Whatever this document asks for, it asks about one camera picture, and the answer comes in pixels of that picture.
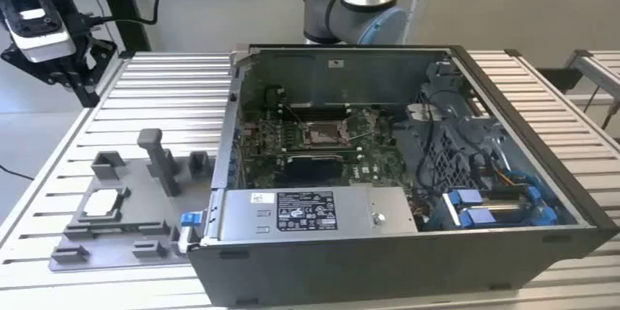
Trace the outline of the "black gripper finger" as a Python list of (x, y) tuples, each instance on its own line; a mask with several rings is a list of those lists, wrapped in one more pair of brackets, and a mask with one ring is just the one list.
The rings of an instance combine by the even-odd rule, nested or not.
[(117, 45), (113, 41), (80, 38), (80, 91), (94, 93)]
[(96, 84), (100, 80), (100, 49), (86, 45), (68, 57), (30, 62), (16, 44), (1, 52), (1, 59), (48, 85), (58, 83), (73, 92), (82, 107), (94, 107), (100, 101)]

